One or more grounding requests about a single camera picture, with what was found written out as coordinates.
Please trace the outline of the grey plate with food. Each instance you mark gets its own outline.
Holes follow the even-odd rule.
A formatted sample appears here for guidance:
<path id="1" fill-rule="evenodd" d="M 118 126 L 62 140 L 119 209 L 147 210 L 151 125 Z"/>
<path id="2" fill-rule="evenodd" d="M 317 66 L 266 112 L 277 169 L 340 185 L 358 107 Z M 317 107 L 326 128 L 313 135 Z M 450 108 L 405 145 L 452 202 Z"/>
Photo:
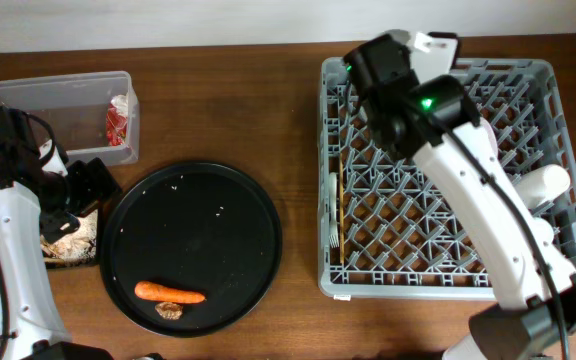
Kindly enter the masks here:
<path id="1" fill-rule="evenodd" d="M 411 68 L 420 83 L 448 74 L 458 53 L 459 39 L 453 34 L 440 36 L 401 29 L 387 34 L 408 48 Z"/>

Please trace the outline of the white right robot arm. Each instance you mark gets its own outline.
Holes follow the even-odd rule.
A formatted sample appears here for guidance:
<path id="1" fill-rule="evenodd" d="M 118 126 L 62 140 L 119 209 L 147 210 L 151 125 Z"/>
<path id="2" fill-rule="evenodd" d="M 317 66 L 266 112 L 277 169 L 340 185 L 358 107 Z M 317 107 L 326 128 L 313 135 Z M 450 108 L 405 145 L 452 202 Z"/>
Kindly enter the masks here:
<path id="1" fill-rule="evenodd" d="M 576 267 L 553 245 L 494 154 L 460 82 L 442 75 L 359 91 L 376 144 L 411 159 L 441 192 L 475 247 L 496 305 L 472 316 L 446 359 L 534 359 L 576 332 Z"/>

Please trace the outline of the pink bowl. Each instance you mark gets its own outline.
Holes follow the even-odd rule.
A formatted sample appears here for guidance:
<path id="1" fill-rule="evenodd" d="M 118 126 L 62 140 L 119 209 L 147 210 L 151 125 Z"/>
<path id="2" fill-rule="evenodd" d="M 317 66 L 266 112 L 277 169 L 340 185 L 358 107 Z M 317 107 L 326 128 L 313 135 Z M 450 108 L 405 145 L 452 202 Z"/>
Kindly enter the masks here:
<path id="1" fill-rule="evenodd" d="M 492 150 L 492 154 L 495 158 L 497 158 L 498 154 L 499 154 L 499 147 L 497 144 L 497 138 L 495 136 L 493 128 L 492 128 L 491 124 L 483 117 L 480 118 L 480 124 L 484 128 L 484 130 L 486 131 L 486 134 L 487 134 L 487 137 L 489 140 L 489 144 L 490 144 L 490 147 Z"/>

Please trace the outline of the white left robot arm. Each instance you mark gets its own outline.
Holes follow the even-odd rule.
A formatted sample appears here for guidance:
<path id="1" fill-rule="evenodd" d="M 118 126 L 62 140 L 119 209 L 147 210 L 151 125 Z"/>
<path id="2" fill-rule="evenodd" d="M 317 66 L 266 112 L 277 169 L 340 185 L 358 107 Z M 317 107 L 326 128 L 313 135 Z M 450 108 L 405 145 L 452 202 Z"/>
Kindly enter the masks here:
<path id="1" fill-rule="evenodd" d="M 101 159 L 47 166 L 37 150 L 0 144 L 0 359 L 107 359 L 75 344 L 56 308 L 40 247 L 50 210 L 82 214 L 119 187 Z"/>

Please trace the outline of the white plastic fork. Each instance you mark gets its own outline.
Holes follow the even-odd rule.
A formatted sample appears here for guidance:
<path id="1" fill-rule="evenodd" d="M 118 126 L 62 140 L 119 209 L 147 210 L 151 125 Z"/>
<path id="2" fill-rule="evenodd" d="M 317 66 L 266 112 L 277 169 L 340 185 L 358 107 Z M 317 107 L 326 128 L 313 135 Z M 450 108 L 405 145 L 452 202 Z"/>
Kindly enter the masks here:
<path id="1" fill-rule="evenodd" d="M 331 248 L 340 246 L 337 222 L 337 174 L 331 172 L 328 175 L 328 199 L 329 199 L 329 244 Z"/>

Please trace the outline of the brown walnut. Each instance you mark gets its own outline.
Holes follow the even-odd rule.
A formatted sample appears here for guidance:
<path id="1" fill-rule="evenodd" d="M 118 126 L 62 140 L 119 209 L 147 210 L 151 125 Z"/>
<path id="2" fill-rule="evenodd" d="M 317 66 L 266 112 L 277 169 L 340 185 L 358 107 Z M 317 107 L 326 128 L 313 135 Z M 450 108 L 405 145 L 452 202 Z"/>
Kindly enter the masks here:
<path id="1" fill-rule="evenodd" d="M 183 306 L 172 302 L 160 302 L 155 310 L 164 320 L 176 321 L 183 315 Z"/>

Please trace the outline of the orange carrot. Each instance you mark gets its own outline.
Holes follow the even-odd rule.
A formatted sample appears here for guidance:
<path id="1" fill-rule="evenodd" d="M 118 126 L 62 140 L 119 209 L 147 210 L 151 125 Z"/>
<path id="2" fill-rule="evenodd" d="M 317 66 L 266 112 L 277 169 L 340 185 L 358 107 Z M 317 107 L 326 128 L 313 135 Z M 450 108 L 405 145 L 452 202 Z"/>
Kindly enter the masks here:
<path id="1" fill-rule="evenodd" d="M 199 292 L 170 288 L 149 281 L 138 282 L 134 293 L 140 299 L 155 302 L 198 304 L 206 300 L 206 297 Z"/>

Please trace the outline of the wooden chopstick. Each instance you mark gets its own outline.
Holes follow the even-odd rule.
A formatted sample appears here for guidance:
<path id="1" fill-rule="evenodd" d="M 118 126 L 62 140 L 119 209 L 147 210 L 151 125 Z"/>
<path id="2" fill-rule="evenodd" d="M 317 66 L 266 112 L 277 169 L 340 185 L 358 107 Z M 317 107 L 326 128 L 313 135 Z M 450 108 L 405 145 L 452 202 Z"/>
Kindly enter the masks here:
<path id="1" fill-rule="evenodd" d="M 345 234 L 344 234 L 344 166 L 342 155 L 339 155 L 339 253 L 340 264 L 345 264 Z"/>

